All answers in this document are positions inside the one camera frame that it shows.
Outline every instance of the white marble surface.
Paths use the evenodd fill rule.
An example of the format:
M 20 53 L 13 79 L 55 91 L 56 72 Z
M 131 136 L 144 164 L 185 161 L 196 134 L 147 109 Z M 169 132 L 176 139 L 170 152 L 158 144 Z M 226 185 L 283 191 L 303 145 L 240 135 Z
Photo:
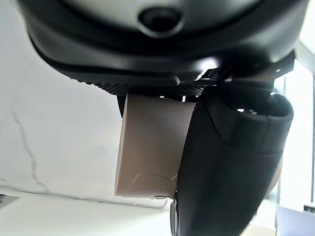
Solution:
M 0 186 L 162 207 L 114 196 L 120 117 L 116 97 L 50 68 L 20 14 L 0 1 Z

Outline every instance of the round hole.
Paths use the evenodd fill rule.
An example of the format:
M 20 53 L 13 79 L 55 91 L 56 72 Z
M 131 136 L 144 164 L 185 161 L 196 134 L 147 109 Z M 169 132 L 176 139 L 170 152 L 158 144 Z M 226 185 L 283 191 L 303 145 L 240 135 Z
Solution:
M 182 26 L 179 11 L 167 7 L 153 7 L 142 11 L 138 17 L 139 29 L 150 37 L 169 37 Z

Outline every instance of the textured black surface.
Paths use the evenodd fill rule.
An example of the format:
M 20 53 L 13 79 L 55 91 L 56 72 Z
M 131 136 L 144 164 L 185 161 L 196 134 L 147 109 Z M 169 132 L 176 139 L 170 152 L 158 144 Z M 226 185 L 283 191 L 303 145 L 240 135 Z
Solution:
M 150 85 L 112 85 L 112 84 L 95 84 L 99 88 L 107 91 L 112 95 L 125 96 L 127 93 L 135 93 L 150 96 L 200 96 L 205 86 L 150 86 Z

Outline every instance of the beige plastic piece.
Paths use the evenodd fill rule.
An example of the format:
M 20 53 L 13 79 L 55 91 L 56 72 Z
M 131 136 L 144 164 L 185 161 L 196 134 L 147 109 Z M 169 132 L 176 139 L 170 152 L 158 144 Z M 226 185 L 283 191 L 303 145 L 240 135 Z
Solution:
M 173 197 L 194 106 L 163 98 L 127 96 L 116 196 Z

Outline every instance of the window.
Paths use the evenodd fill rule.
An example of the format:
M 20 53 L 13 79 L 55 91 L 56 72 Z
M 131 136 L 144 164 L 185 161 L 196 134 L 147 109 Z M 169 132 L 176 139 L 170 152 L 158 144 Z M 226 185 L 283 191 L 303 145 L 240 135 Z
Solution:
M 313 167 L 313 75 L 299 61 L 294 70 L 275 80 L 274 87 L 287 96 L 294 119 L 283 152 L 281 180 L 263 200 L 254 224 L 273 228 L 276 205 L 302 210 L 311 202 Z

